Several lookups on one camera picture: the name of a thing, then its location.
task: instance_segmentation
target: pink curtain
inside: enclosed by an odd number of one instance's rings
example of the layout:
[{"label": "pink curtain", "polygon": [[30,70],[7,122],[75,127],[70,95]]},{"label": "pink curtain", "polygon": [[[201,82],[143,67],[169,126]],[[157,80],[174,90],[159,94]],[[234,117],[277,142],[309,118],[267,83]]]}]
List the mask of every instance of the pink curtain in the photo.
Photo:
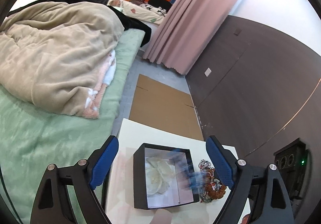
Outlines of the pink curtain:
[{"label": "pink curtain", "polygon": [[187,74],[237,0],[176,0],[143,58]]}]

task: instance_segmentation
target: metal screw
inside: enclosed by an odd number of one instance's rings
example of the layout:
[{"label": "metal screw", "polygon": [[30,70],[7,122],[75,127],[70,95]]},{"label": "metal screw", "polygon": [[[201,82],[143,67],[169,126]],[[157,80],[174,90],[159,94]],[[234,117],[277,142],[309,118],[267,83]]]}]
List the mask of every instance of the metal screw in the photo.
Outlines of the metal screw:
[{"label": "metal screw", "polygon": [[54,164],[50,164],[47,169],[51,171],[51,170],[53,170],[54,168],[55,168],[55,165],[54,165]]},{"label": "metal screw", "polygon": [[246,165],[246,161],[245,160],[238,160],[238,164],[241,166]]},{"label": "metal screw", "polygon": [[81,159],[81,160],[79,160],[79,162],[78,162],[78,164],[79,164],[80,166],[85,165],[86,163],[87,163],[87,160],[86,160],[86,159]]},{"label": "metal screw", "polygon": [[275,171],[276,170],[276,166],[274,164],[270,164],[270,169]]}]

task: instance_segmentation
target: open box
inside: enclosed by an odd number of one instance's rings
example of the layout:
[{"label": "open box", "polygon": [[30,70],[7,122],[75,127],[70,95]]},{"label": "open box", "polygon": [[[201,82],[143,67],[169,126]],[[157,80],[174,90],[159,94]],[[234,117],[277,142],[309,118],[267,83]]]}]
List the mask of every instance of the open box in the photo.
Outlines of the open box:
[{"label": "open box", "polygon": [[[151,161],[166,163],[173,175],[162,193],[147,195],[146,183],[150,183],[150,174],[146,171],[155,166]],[[189,150],[143,143],[134,153],[134,207],[149,210],[198,202],[198,190],[190,187],[191,179],[183,170],[189,171],[189,176],[193,176],[194,167]]]}]

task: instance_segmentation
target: wall socket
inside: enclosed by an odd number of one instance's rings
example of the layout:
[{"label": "wall socket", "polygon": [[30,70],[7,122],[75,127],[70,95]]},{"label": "wall socket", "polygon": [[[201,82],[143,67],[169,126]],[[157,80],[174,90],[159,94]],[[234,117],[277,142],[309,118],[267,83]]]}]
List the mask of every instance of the wall socket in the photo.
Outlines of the wall socket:
[{"label": "wall socket", "polygon": [[206,75],[206,77],[208,77],[210,73],[211,73],[211,69],[208,68],[208,69],[206,69],[204,74]]}]

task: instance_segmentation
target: tabletop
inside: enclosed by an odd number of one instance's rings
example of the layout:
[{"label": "tabletop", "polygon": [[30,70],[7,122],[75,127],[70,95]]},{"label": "tabletop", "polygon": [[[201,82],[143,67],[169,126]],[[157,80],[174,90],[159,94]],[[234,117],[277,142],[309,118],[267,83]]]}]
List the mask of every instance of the tabletop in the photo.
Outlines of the tabletop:
[{"label": "tabletop", "polygon": [[[133,154],[142,143],[190,149],[195,171],[200,171],[198,163],[202,159],[210,161],[205,142],[164,132],[128,119],[123,119],[118,140],[119,151],[110,169],[106,198],[106,214],[113,224],[149,224],[155,214],[155,210],[134,208]],[[223,147],[238,158],[234,147]],[[172,224],[212,224],[229,193],[227,188],[222,199],[209,204],[198,202],[168,208],[172,213]],[[248,213],[250,206],[247,200],[239,223]]]}]

